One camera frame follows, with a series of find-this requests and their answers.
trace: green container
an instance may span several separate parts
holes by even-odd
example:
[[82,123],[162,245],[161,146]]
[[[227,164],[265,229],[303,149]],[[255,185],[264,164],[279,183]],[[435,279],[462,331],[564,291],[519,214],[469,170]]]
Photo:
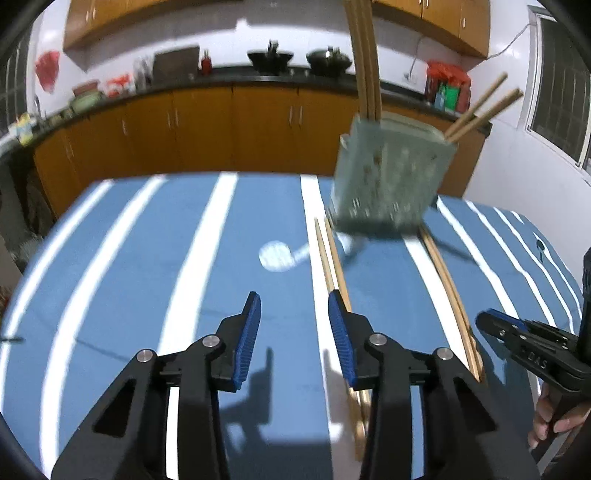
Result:
[[447,86],[445,90],[445,108],[456,111],[457,99],[460,96],[460,87]]

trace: wooden chopstick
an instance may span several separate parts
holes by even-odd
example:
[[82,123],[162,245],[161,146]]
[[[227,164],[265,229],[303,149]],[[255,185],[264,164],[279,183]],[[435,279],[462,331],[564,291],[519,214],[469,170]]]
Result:
[[485,382],[486,378],[482,357],[480,356],[480,353],[476,347],[476,340],[474,339],[474,335],[472,333],[470,320],[462,303],[462,299],[460,298],[460,294],[458,293],[452,276],[447,269],[447,265],[445,264],[445,261],[443,260],[439,249],[437,248],[435,240],[431,236],[431,232],[429,232],[429,230],[424,225],[419,227],[419,232],[421,239],[427,248],[427,252],[431,257],[431,261],[433,262],[433,265],[439,274],[439,278],[441,278],[441,283],[443,283],[443,288],[445,289],[447,298],[449,299],[452,306],[453,315],[456,318],[457,327],[460,330],[462,345],[464,346],[464,350],[466,352],[468,369],[472,375],[474,375],[476,381]]
[[[349,312],[352,312],[351,300],[349,299],[349,291],[347,290],[347,284],[345,283],[345,275],[343,274],[343,267],[340,264],[339,253],[336,249],[335,236],[330,226],[328,218],[324,217],[324,225],[326,227],[326,233],[329,239],[330,255],[333,259],[333,266],[335,268],[336,281],[340,291],[340,296],[343,297],[345,307]],[[371,416],[371,396],[369,391],[360,390],[358,392],[359,399],[361,400],[361,413],[363,415],[363,423],[365,424],[365,431],[369,429],[369,418]]]
[[353,61],[355,62],[355,77],[357,79],[357,92],[359,95],[359,116],[368,117],[368,97],[365,87],[365,66],[363,64],[363,46],[361,32],[359,31],[358,15],[355,0],[345,0],[345,13],[351,34],[351,46],[353,48]]
[[498,103],[496,103],[490,110],[486,111],[481,117],[477,117],[472,120],[469,124],[465,127],[461,128],[460,131],[453,134],[451,137],[447,139],[449,143],[456,143],[458,142],[464,135],[475,130],[476,128],[481,127],[493,117],[497,116],[499,113],[503,112],[511,105],[513,105],[517,100],[523,97],[523,92],[516,88],[509,92],[505,97],[503,97]]
[[[320,230],[320,223],[317,218],[314,219],[314,227],[316,228],[316,240],[318,242],[318,248],[320,250],[320,260],[322,262],[322,270],[324,271],[324,280],[326,281],[326,289],[330,293],[335,289],[335,284],[332,278],[332,271],[330,269],[328,255],[326,253],[326,246],[324,245],[324,239],[322,238],[322,231]],[[347,385],[346,380],[345,388],[347,390],[347,405],[349,406],[349,416],[351,419],[351,425],[353,426],[353,437],[355,439],[355,459],[357,461],[363,460],[363,454],[365,452],[366,443],[366,426],[365,419],[363,418],[363,409],[361,407],[362,400],[359,395],[360,392],[356,392],[350,386]]]
[[472,118],[474,113],[476,113],[476,111],[482,105],[485,104],[485,102],[492,96],[492,94],[498,90],[498,88],[507,79],[508,76],[509,75],[507,72],[501,73],[501,76],[499,76],[495,80],[495,83],[493,83],[488,88],[488,90],[486,92],[484,92],[484,94],[478,99],[478,101],[475,102],[474,105],[472,105],[467,112],[465,112],[459,119],[457,119],[454,122],[454,124],[450,128],[447,129],[447,131],[445,132],[445,138],[451,137],[454,133],[456,133],[459,129],[461,129],[464,125],[466,125],[470,121],[470,119]]
[[363,20],[365,21],[365,34],[368,39],[368,58],[366,62],[371,72],[371,81],[374,90],[374,119],[379,121],[382,118],[382,93],[379,82],[378,46],[375,41],[374,16],[372,13],[371,0],[360,0],[363,7]]
[[359,32],[361,34],[362,59],[363,69],[365,72],[365,89],[367,91],[368,103],[368,119],[375,120],[375,92],[374,81],[372,76],[371,63],[371,47],[369,45],[368,22],[366,19],[366,8],[364,2],[369,0],[353,0],[355,6],[355,18],[359,25]]

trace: blue striped tablecloth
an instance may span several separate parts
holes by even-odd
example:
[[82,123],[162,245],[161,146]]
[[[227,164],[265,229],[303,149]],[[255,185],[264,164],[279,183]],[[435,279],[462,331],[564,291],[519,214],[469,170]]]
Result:
[[[50,472],[138,350],[186,348],[256,290],[262,319],[249,379],[237,394],[220,394],[231,473],[358,478],[314,231],[330,186],[316,177],[223,173],[89,188],[29,265],[4,323],[5,335],[25,342],[1,347],[0,407],[33,461]],[[492,307],[578,332],[580,289],[532,223],[458,199],[442,197],[438,207],[425,222],[472,322]],[[417,238],[339,239],[355,312],[406,348],[450,346],[465,358],[449,301]],[[541,256],[537,239],[546,246]],[[525,442],[533,405],[528,376],[497,341],[475,333],[490,388]],[[422,441],[415,415],[416,476]]]

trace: wall cabinet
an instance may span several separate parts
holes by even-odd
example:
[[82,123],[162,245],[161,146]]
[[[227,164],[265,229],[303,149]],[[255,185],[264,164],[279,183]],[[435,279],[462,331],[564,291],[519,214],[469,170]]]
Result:
[[374,14],[437,40],[464,55],[486,58],[489,0],[372,0]]

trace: electrical cable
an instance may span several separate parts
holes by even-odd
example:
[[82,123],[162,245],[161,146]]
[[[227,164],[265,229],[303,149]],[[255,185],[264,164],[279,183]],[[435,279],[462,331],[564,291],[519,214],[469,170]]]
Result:
[[509,48],[513,45],[513,43],[515,43],[517,41],[517,39],[523,35],[523,33],[525,32],[525,30],[527,30],[527,27],[535,27],[535,23],[528,23],[526,26],[523,27],[523,30],[521,30],[513,40],[511,40],[511,43],[509,43],[503,50],[501,50],[499,53],[495,53],[494,55],[491,55],[490,57],[487,58],[487,60],[490,59],[494,59],[495,57],[498,57],[500,55],[503,55],[507,50],[509,50]]

